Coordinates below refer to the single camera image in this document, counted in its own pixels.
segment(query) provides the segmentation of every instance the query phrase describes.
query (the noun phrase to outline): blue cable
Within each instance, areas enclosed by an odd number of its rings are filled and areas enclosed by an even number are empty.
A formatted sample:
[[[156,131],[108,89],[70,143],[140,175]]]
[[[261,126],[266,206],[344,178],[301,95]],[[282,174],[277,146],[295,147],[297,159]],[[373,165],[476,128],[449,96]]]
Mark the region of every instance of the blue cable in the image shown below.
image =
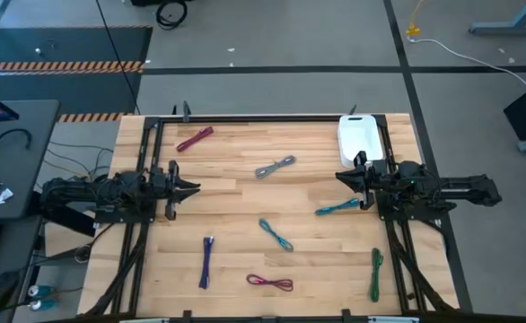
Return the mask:
[[[285,249],[285,250],[287,250],[287,251],[289,251],[289,252],[293,252],[293,245],[292,245],[289,241],[287,241],[287,240],[285,240],[285,239],[279,237],[279,235],[276,234],[276,233],[273,231],[273,229],[271,229],[271,224],[269,224],[269,222],[267,222],[267,220],[265,220],[265,219],[259,219],[259,226],[260,226],[263,230],[265,230],[265,231],[271,233],[271,235],[274,236],[274,237],[277,239],[277,241],[279,241],[279,244],[281,245],[281,247],[283,247],[283,249]]]
[[[209,259],[211,258],[213,241],[213,237],[203,238],[203,272],[201,273],[201,280],[199,281],[199,287],[203,289],[209,287]]]
[[[358,198],[353,198],[353,199],[350,199],[348,201],[346,201],[345,203],[343,204],[340,204],[340,205],[335,205],[335,206],[330,206],[330,207],[325,207],[325,208],[322,208],[322,209],[319,209],[317,211],[315,211],[315,215],[327,215],[327,214],[331,214],[337,210],[342,210],[342,209],[346,209],[346,208],[352,208],[352,207],[358,207],[359,206],[359,199]]]

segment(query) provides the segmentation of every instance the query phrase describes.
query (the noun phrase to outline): desk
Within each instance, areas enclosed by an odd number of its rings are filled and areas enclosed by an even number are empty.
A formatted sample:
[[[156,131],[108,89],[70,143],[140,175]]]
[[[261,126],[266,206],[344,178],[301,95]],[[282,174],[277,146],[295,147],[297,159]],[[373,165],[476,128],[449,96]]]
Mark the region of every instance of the desk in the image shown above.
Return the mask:
[[[396,161],[420,162],[409,115],[388,114],[386,119]],[[110,173],[135,168],[144,120],[122,118]],[[344,168],[338,157],[338,118],[331,120],[165,126],[159,165],[167,169],[168,161],[175,159],[181,177],[201,183],[201,192],[178,205],[173,222],[163,216],[164,203],[158,204],[146,244],[139,318],[181,317],[184,310],[192,310],[194,317],[340,316],[342,309],[353,315],[400,314],[385,224],[376,207],[323,217],[313,213],[355,197],[334,176]],[[177,144],[206,126],[213,126],[215,133],[184,153],[176,152]],[[147,166],[152,138],[148,144]],[[289,154],[297,157],[294,165],[255,179],[256,168]],[[295,252],[284,252],[259,228],[261,217],[293,243]],[[442,237],[422,223],[411,222],[410,228],[421,271],[458,307]],[[115,225],[94,246],[79,313],[93,306],[117,272],[124,230]],[[207,290],[197,287],[205,236],[215,237]],[[368,298],[374,247],[385,256],[377,303]],[[251,273],[292,278],[294,291],[249,285],[245,276]],[[125,286],[127,295],[130,277]],[[122,310],[127,309],[127,298]]]
[[[23,268],[30,263],[41,217],[24,215],[28,210],[59,108],[59,103],[55,100],[6,101],[4,104],[20,114],[20,119],[1,122],[0,134],[8,129],[22,127],[32,133],[33,140],[30,150],[25,150],[26,137],[21,133],[7,135],[0,142],[0,182],[5,183],[14,193],[4,205],[0,205],[3,218],[13,219],[1,223],[0,274]],[[22,300],[23,274],[10,304]],[[0,322],[11,321],[13,313],[14,310],[1,313]]]

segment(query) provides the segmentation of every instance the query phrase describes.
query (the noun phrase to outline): white cable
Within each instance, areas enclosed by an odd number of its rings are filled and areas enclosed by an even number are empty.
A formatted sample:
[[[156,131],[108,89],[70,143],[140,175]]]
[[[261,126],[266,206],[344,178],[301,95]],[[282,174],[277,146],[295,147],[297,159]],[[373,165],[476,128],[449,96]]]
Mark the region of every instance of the white cable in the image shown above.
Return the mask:
[[[465,55],[462,55],[462,54],[459,54],[457,52],[455,52],[454,50],[444,46],[444,44],[438,40],[434,40],[434,39],[411,39],[410,37],[407,37],[408,39],[408,42],[410,43],[413,43],[413,44],[416,44],[416,43],[419,43],[419,42],[432,42],[436,45],[439,45],[440,47],[446,49],[449,53],[453,54],[454,56],[456,57],[460,57],[460,58],[465,58],[465,59],[468,59],[468,60],[471,60],[473,62],[476,62],[476,63],[479,63],[479,64],[482,64],[484,66],[488,66],[490,68],[493,68],[497,71],[501,71],[501,72],[505,72],[505,73],[508,73],[514,77],[516,77],[519,81],[521,81],[524,85],[526,85],[526,81],[524,81],[519,75],[517,75],[516,73],[514,72],[511,72],[507,69],[504,69],[504,68],[501,68],[501,67],[496,67],[494,65],[490,65],[489,63],[486,63],[486,62],[483,62],[479,59],[476,59],[476,58],[473,58],[473,57],[468,57],[468,56],[465,56]]]

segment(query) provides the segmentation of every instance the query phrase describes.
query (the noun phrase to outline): gray desk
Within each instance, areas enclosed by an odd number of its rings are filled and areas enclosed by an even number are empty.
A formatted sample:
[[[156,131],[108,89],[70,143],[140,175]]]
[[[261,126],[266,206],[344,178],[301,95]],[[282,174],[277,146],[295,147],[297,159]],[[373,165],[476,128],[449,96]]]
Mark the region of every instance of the gray desk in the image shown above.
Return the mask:
[[[19,113],[20,119],[1,122],[0,134],[8,129],[22,127],[33,134],[33,141],[29,151],[25,150],[26,137],[22,133],[7,135],[0,142],[0,181],[14,192],[6,204],[0,205],[0,214],[2,217],[20,218],[1,222],[0,274],[30,263],[42,219],[39,215],[26,213],[59,108],[55,100],[4,103]],[[22,279],[10,304],[22,300],[24,276],[25,271],[22,271]],[[14,310],[1,313],[0,322],[11,321],[13,313]]]

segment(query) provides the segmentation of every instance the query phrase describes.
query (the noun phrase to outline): gray cable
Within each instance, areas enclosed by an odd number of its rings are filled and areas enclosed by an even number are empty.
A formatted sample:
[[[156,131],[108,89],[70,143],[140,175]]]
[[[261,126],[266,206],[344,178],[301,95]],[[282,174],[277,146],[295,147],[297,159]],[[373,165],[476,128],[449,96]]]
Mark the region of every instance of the gray cable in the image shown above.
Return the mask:
[[[289,155],[280,162],[274,162],[273,165],[257,168],[255,170],[255,177],[257,179],[264,179],[265,177],[269,176],[269,174],[271,174],[272,172],[280,169],[281,167],[293,165],[296,161],[297,159],[295,158],[295,156]]]

